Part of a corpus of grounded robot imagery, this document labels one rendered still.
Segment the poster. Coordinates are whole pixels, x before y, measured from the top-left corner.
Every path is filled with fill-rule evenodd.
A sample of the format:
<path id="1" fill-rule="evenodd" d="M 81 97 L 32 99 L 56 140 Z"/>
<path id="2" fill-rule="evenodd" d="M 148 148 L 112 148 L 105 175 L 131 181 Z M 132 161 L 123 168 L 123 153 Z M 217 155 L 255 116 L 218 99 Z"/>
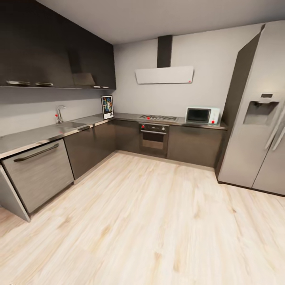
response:
<path id="1" fill-rule="evenodd" d="M 112 95 L 102 95 L 101 104 L 102 104 L 102 110 L 103 110 L 103 119 L 107 120 L 110 118 L 114 118 Z"/>

